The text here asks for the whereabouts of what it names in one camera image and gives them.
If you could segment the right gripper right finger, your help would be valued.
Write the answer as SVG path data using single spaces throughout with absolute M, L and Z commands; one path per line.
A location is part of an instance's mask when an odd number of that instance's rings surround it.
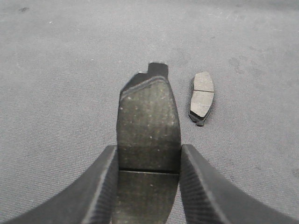
M 179 185 L 188 224 L 297 224 L 249 196 L 190 144 L 183 144 Z

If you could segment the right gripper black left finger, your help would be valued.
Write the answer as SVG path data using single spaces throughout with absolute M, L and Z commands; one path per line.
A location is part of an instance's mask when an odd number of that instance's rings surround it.
M 107 146 L 70 186 L 9 224 L 108 224 L 118 182 L 116 146 Z

